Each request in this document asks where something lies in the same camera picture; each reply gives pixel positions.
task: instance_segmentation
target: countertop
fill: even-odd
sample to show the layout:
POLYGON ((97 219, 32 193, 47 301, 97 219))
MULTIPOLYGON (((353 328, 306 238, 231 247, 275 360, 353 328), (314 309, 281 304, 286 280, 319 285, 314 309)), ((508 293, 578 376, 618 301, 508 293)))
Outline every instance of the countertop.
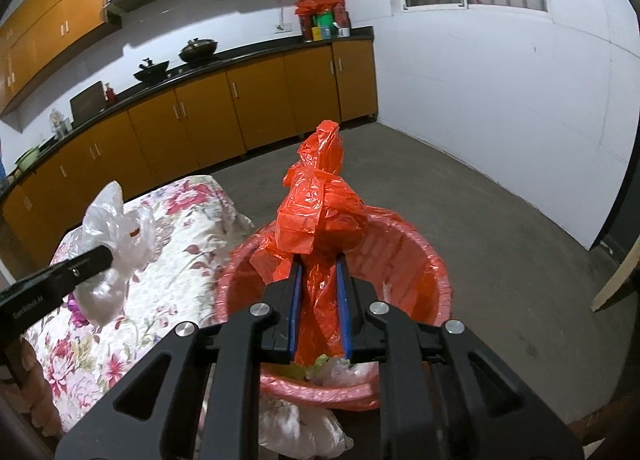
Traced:
POLYGON ((168 78, 159 84, 148 86, 140 83, 132 86, 131 88, 127 88, 126 90, 118 93, 117 104, 101 111, 98 115, 92 117, 87 122, 82 123, 80 126, 76 126, 63 140, 56 142, 46 150, 42 151, 36 161, 31 164, 29 169, 16 178, 13 183, 7 185, 0 193, 0 203, 4 201, 4 198, 16 185, 24 180, 25 177, 32 174, 40 164, 46 161, 51 155, 55 154, 68 141, 85 132, 95 124, 98 124, 105 118, 121 112, 122 110, 126 110, 129 106, 135 103, 142 102, 148 96, 157 94, 158 92, 168 88, 176 87, 182 82, 216 71, 221 71, 246 61, 251 61, 251 59, 291 52, 293 50, 300 50, 303 48, 324 46, 334 42, 353 40, 373 40, 373 27, 361 26, 358 28, 352 28, 351 36, 349 37, 334 37, 331 39, 323 39, 321 41, 303 42, 302 36, 288 36, 262 41, 260 43, 253 43, 251 45, 245 45, 238 48, 232 48, 230 50, 225 50, 224 52, 216 53, 215 59, 207 65, 200 66, 198 68, 190 68, 187 64, 171 68, 167 71, 168 78))

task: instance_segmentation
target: red container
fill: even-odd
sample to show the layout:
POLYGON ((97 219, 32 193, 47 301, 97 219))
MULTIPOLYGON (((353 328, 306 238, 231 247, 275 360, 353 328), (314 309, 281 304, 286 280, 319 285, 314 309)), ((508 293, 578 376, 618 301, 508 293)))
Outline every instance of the red container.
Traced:
MULTIPOLYGON (((349 272, 370 281, 379 299, 400 307, 411 318, 441 325, 451 314, 452 288, 443 261, 418 231, 393 211, 366 207, 367 232, 360 246, 347 254, 349 272)), ((229 314, 262 297, 264 283, 249 258, 258 248, 265 226, 231 255, 215 295, 214 315, 229 314)), ((315 386, 275 375, 262 365, 260 389, 269 395, 306 406, 363 411, 378 407, 378 376, 343 388, 315 386)))

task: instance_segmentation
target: knotted plastic bag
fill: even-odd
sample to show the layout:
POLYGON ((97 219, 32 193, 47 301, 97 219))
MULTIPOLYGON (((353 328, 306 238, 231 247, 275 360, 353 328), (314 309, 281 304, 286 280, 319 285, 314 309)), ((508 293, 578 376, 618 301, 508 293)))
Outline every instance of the knotted plastic bag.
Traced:
POLYGON ((129 293, 129 280, 154 252, 156 226, 149 206, 124 212, 122 188, 111 182, 98 193, 82 220, 79 240, 70 246, 75 257, 104 245, 113 254, 111 268, 79 284, 74 296, 82 314, 94 326, 104 326, 121 312, 129 293))
POLYGON ((318 356, 343 354, 335 285, 335 258, 364 237, 367 215, 360 197, 337 174, 342 168, 342 139, 332 120, 320 123, 300 145, 300 160, 284 177, 289 193, 269 231, 251 257, 264 283, 289 276, 294 254, 305 274, 300 333, 295 360, 311 366, 318 356))

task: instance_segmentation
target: floral tablecloth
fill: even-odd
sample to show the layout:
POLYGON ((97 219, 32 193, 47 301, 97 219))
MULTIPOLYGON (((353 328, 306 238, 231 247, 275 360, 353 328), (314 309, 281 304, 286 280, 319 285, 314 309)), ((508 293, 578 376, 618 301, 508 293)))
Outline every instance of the floral tablecloth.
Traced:
MULTIPOLYGON (((210 176, 178 180, 128 202, 126 210, 140 204, 154 210, 156 248, 152 261, 130 280, 122 315, 95 328, 71 294, 26 333, 64 431, 176 324, 216 322, 212 306, 218 276, 229 252, 253 230, 210 176)), ((74 232, 60 243, 52 263, 68 257, 74 232)))

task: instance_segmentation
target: silver screw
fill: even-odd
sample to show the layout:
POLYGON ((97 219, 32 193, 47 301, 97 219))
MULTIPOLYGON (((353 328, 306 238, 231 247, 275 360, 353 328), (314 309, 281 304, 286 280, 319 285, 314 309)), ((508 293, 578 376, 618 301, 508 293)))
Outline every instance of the silver screw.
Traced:
POLYGON ((465 325, 462 321, 457 319, 449 319, 444 323, 444 328, 450 334, 462 334, 465 331, 465 325))
POLYGON ((251 312, 255 316, 259 316, 267 315, 269 313, 269 310, 271 310, 271 308, 266 303, 256 303, 251 305, 249 312, 251 312))
POLYGON ((369 310, 371 310, 372 314, 383 315, 389 312, 389 305, 384 301, 374 301, 369 305, 369 310))
POLYGON ((175 333, 177 333, 180 337, 187 337, 187 335, 193 334, 193 331, 195 329, 196 326, 193 323, 185 321, 183 323, 178 323, 178 326, 175 327, 175 333))

